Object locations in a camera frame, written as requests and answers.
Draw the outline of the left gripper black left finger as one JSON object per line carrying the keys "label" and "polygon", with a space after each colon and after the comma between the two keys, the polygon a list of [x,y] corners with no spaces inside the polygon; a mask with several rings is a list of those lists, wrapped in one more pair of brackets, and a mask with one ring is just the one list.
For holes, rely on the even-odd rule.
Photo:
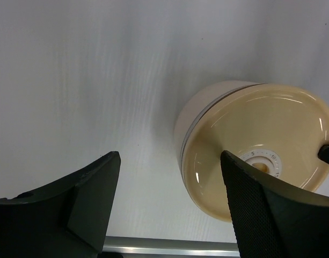
{"label": "left gripper black left finger", "polygon": [[0,257],[100,257],[121,166],[112,151],[42,187],[0,199]]}

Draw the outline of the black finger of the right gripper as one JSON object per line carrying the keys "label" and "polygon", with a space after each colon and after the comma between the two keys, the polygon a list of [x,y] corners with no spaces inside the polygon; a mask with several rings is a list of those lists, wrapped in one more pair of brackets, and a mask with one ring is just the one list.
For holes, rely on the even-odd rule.
{"label": "black finger of the right gripper", "polygon": [[329,164],[329,144],[322,145],[318,151],[318,158]]}

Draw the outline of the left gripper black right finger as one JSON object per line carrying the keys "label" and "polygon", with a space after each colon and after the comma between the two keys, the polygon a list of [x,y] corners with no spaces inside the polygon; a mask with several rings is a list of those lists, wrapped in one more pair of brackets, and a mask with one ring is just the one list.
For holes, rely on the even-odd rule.
{"label": "left gripper black right finger", "polygon": [[221,171],[240,257],[329,257],[329,197],[291,185],[231,152]]}

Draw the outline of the beige lunch box lid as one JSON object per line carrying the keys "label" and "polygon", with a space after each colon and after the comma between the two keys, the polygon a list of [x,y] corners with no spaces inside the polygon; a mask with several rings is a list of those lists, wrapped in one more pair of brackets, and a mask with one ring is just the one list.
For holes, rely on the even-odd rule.
{"label": "beige lunch box lid", "polygon": [[193,202],[206,214],[230,221],[220,155],[235,156],[305,190],[329,174],[317,154],[329,144],[329,107],[301,88],[257,84],[226,96],[192,130],[181,176]]}

